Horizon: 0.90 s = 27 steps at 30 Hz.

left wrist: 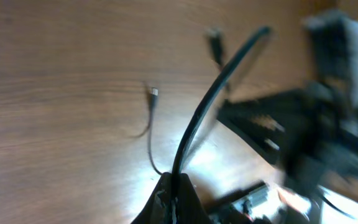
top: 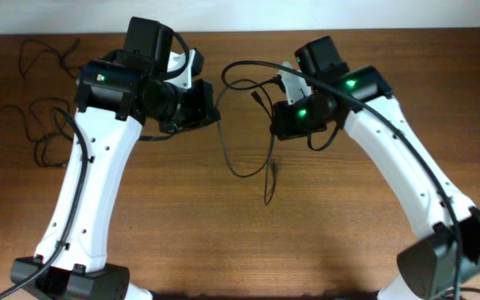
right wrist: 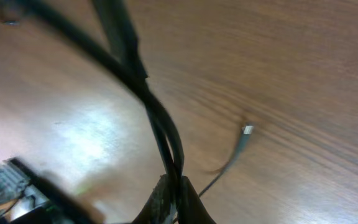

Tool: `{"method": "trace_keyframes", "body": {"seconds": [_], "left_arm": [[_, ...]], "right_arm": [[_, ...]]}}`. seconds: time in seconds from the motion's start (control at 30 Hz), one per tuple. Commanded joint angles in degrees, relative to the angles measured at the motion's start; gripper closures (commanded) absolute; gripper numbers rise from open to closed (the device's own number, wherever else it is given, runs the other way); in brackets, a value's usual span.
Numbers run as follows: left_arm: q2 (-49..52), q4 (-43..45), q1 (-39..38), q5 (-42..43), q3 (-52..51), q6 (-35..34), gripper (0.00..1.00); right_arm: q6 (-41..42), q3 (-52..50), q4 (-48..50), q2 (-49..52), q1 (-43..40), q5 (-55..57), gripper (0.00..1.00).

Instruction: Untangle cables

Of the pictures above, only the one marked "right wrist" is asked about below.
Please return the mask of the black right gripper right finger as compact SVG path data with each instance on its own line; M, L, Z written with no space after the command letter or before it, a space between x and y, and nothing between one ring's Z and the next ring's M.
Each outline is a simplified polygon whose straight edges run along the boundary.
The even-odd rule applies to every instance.
M181 203L178 207L179 224L216 224L206 211L188 177L181 180Z

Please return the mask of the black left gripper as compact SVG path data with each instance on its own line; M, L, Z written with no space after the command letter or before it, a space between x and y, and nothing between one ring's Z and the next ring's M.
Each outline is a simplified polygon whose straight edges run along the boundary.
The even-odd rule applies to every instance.
M0 161L0 224L75 223L104 223L104 217L80 205L18 158Z

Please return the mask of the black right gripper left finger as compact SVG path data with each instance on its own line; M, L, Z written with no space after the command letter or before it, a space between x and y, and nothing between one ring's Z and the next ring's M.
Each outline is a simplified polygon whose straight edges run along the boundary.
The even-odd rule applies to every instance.
M132 224L172 224L176 212L170 178L164 174L160 176L149 199Z

